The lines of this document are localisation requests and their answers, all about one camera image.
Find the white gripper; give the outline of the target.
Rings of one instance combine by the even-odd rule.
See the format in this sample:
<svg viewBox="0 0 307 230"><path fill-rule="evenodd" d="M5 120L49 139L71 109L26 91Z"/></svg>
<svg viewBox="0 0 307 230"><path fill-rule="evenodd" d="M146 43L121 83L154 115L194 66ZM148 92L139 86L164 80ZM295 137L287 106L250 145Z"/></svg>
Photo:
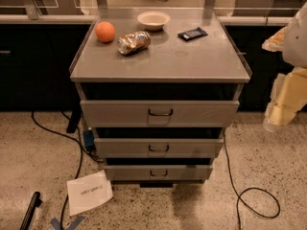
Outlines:
<svg viewBox="0 0 307 230"><path fill-rule="evenodd" d="M287 126L307 104L307 69L295 67L287 75L278 74L273 82L263 128L276 132Z"/></svg>

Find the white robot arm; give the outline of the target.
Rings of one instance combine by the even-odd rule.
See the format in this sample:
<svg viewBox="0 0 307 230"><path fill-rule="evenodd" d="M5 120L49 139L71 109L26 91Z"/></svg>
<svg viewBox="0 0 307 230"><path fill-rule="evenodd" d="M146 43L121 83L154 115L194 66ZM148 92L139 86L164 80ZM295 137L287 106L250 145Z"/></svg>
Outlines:
<svg viewBox="0 0 307 230"><path fill-rule="evenodd" d="M266 39L262 48L280 51L283 60L294 67L287 75L278 74L273 82L263 127L276 132L287 126L307 104L307 3L287 26Z"/></svg>

